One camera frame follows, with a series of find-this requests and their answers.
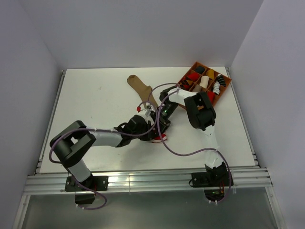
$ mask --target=white panel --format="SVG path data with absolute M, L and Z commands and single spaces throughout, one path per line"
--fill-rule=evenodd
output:
M 287 226 L 305 225 L 305 2 L 265 0 L 231 76 L 262 166 Z
M 145 84 L 155 87 L 162 83 L 178 82 L 188 69 L 189 67 L 67 70 L 48 142 L 75 120 L 82 120 L 87 126 L 97 128 L 112 128 L 129 121 L 136 114 L 136 107 L 141 101 L 126 82 L 129 75 L 135 74 Z M 226 75 L 224 67 L 214 69 Z M 156 100 L 163 89 L 153 93 Z M 231 86 L 218 101 L 215 110 L 216 138 L 229 165 L 254 166 Z M 167 131 L 167 144 L 173 150 L 189 153 L 208 147 L 201 145 L 201 139 L 189 124 L 185 110 L 178 107 L 170 120 L 172 126 Z M 49 161 L 49 150 L 50 147 L 47 146 L 41 172 L 65 172 L 62 166 Z M 122 148 L 92 147 L 83 159 L 91 171 L 204 166 L 203 155 L 200 153 L 179 157 L 168 152 L 162 143 L 152 144 L 140 140 L 133 140 Z
M 36 169 L 60 72 L 16 0 L 0 1 L 0 44 L 0 228 L 7 229 Z
M 263 0 L 20 0 L 64 68 L 230 66 Z

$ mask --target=cable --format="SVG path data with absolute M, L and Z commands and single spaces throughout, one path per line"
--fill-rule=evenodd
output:
M 161 86 L 164 86 L 164 85 L 170 85 L 170 84 L 177 85 L 177 83 L 164 83 L 164 84 L 161 84 L 161 85 L 159 85 L 159 86 L 157 86 L 157 87 L 155 87 L 155 88 L 152 89 L 152 91 L 150 92 L 150 94 L 149 94 L 149 96 L 148 96 L 148 99 L 149 99 L 149 97 L 151 96 L 152 92 L 153 92 L 155 89 L 157 89 L 158 87 L 161 87 Z M 178 154 L 178 153 L 172 151 L 172 150 L 167 146 L 167 144 L 165 143 L 165 141 L 163 140 L 162 134 L 161 134 L 161 131 L 160 131 L 160 123 L 159 123 L 159 121 L 160 121 L 160 114 L 161 114 L 161 109 L 160 109 L 160 108 L 164 105 L 165 100 L 166 100 L 167 98 L 169 98 L 172 94 L 177 93 L 178 90 L 179 90 L 179 88 L 177 88 L 177 90 L 176 90 L 175 92 L 172 92 L 172 93 L 168 94 L 167 96 L 165 96 L 164 99 L 161 101 L 161 104 L 160 104 L 160 106 L 159 106 L 159 109 L 157 109 L 157 108 L 156 108 L 151 102 L 149 102 L 149 101 L 147 101 L 147 102 L 141 102 L 141 103 L 139 104 L 139 106 L 141 106 L 141 105 L 144 104 L 144 103 L 149 103 L 149 104 L 154 108 L 155 112 L 157 113 L 157 115 L 156 115 L 156 120 L 154 121 L 154 124 L 153 124 L 152 127 L 151 127 L 148 131 L 146 131 L 145 133 L 138 134 L 138 135 L 132 135 L 132 134 L 127 134 L 127 133 L 122 133 L 122 132 L 119 132 L 119 131 L 104 130 L 104 129 L 93 129 L 93 128 L 79 128 L 79 129 L 74 129 L 74 130 L 71 130 L 71 131 L 69 131 L 69 132 L 63 134 L 61 137 L 59 137 L 59 138 L 54 142 L 54 144 L 52 145 L 52 147 L 51 147 L 51 149 L 50 149 L 50 152 L 49 152 L 49 160 L 50 160 L 51 162 L 53 162 L 53 163 L 61 164 L 60 161 L 54 161 L 54 160 L 52 159 L 52 153 L 53 153 L 53 151 L 54 151 L 56 145 L 57 145 L 62 139 L 64 139 L 65 137 L 67 137 L 68 135 L 70 135 L 70 134 L 72 134 L 72 133 L 79 132 L 79 131 L 96 131 L 96 132 L 114 133 L 114 134 L 120 134 L 120 135 L 126 135 L 126 136 L 140 137 L 140 136 L 143 136 L 143 135 L 149 133 L 150 131 L 152 131 L 153 128 L 155 127 L 155 125 L 157 124 L 157 127 L 158 127 L 158 134 L 159 134 L 159 137 L 160 137 L 160 139 L 161 139 L 161 142 L 163 143 L 163 145 L 165 146 L 165 148 L 166 148 L 168 151 L 170 151 L 171 153 L 173 153 L 174 155 L 177 155 L 177 156 L 191 156 L 191 155 L 197 154 L 197 153 L 202 152 L 202 151 L 205 151 L 205 150 L 214 150 L 215 152 L 217 152 L 217 153 L 220 155 L 220 157 L 223 159 L 223 161 L 225 162 L 225 164 L 226 164 L 226 166 L 227 166 L 227 169 L 228 169 L 228 171 L 229 171 L 229 188 L 228 188 L 228 191 L 229 191 L 229 190 L 231 189 L 231 184 L 232 184 L 232 183 L 231 183 L 231 179 L 232 179 L 232 178 L 231 178 L 231 173 L 230 173 L 230 167 L 229 167 L 227 161 L 225 160 L 224 156 L 223 156 L 217 149 L 215 149 L 215 148 L 203 148 L 203 149 L 194 151 L 194 152 L 189 153 L 189 154 Z M 92 190 L 92 189 L 90 189 L 90 188 L 87 188 L 87 187 L 83 186 L 80 182 L 78 182 L 78 181 L 76 180 L 76 178 L 75 178 L 74 176 L 73 176 L 73 178 L 74 178 L 76 184 L 77 184 L 78 186 L 80 186 L 81 188 L 83 188 L 83 189 L 85 189 L 85 190 L 87 190 L 87 191 L 91 191 L 91 192 L 95 193 L 96 195 L 99 195 L 99 196 L 101 196 L 102 198 L 105 199 L 105 202 L 104 202 L 101 206 L 99 206 L 99 207 L 96 207 L 96 208 L 88 208 L 88 207 L 79 206 L 80 208 L 86 209 L 86 210 L 95 210 L 95 209 L 100 209 L 100 208 L 102 208 L 102 207 L 104 207 L 104 206 L 106 205 L 106 203 L 107 203 L 107 198 L 106 198 L 105 195 L 103 195 L 102 193 L 99 193 L 99 192 L 97 192 L 97 191 L 95 191 L 95 190 Z M 219 202 L 223 201 L 226 197 L 227 197 L 227 192 L 225 193 L 225 195 L 224 195 L 224 197 L 222 198 L 222 200 L 220 200 Z
M 189 186 L 193 187 L 193 186 L 191 185 L 191 182 L 193 182 L 193 179 L 190 179 L 190 181 L 189 181 Z

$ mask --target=striped object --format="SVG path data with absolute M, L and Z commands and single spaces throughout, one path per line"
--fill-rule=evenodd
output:
M 221 74 L 218 74 L 218 76 L 217 76 L 217 81 L 219 82 L 219 84 L 220 84 L 221 86 L 226 87 L 226 84 L 225 84 L 225 81 L 224 81 L 224 77 L 223 77 Z
M 214 84 L 214 87 L 213 87 L 213 92 L 214 92 L 216 95 L 219 95 L 219 93 L 220 93 L 219 87 L 220 87 L 220 84 L 219 84 L 218 82 L 216 82 L 216 83 Z

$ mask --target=black mounting bracket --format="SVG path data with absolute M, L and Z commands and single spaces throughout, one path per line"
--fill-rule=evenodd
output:
M 96 191 L 107 191 L 108 176 L 94 176 L 94 183 L 96 187 L 93 187 L 91 189 L 96 189 Z M 79 192 L 79 191 L 84 191 L 84 189 L 78 187 L 78 185 L 75 183 L 75 180 L 72 177 L 67 177 L 65 191 Z
M 232 174 L 227 171 L 225 163 L 217 168 L 206 167 L 206 172 L 192 173 L 193 187 L 220 187 L 222 183 L 224 186 L 229 186 L 229 175 L 231 175 L 231 186 L 234 184 Z

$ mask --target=yellow object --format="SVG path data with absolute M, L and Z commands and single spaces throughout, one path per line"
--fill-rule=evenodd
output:
M 214 75 L 214 70 L 213 69 L 209 69 L 206 74 L 208 77 L 210 77 L 212 80 L 215 79 L 215 75 Z

